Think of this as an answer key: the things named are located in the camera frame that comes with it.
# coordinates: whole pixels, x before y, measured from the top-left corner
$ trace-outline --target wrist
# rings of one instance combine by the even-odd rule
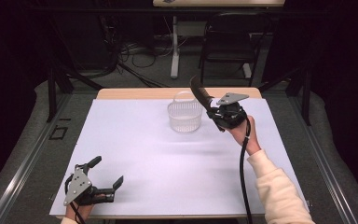
[[[261,147],[258,145],[258,143],[254,143],[249,141],[248,145],[246,146],[246,152],[249,154],[249,156],[252,156],[256,152],[260,151]]]

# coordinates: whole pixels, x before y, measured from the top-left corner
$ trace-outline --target wooden table edge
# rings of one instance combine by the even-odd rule
[[[255,87],[224,87],[224,88],[205,88],[209,95],[221,98],[227,92],[248,94],[251,98],[261,99],[261,93]],[[97,100],[112,99],[173,99],[174,95],[180,91],[191,91],[190,88],[112,88],[101,89]]]

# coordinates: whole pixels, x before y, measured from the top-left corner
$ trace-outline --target person's arm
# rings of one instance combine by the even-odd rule
[[[268,224],[314,223],[295,185],[283,171],[267,157],[258,144],[255,131],[255,120],[249,116],[251,133],[246,151],[250,155],[248,162],[252,165],[257,177],[256,187],[261,203],[266,209]],[[239,127],[228,130],[242,146],[246,134],[246,122]]]

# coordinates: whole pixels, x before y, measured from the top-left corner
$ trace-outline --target white paper sheet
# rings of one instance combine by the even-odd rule
[[[205,113],[195,132],[172,130],[167,113],[171,101],[94,100],[50,214],[64,215],[63,184],[75,165],[102,156],[89,171],[93,185],[111,188],[122,175],[124,183],[115,201],[96,205],[92,217],[246,215],[239,173],[241,147],[229,133],[220,133]],[[260,145],[304,199],[267,102],[240,103],[255,117]],[[251,212],[264,214],[247,161],[245,181]]]

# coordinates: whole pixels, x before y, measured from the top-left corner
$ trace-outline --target white sleeve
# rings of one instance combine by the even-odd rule
[[[260,150],[248,158],[257,180],[256,187],[266,209],[268,224],[314,223],[298,196],[296,186],[283,169],[277,168]]]
[[[68,217],[64,217],[61,221],[61,224],[77,224],[74,220]]]

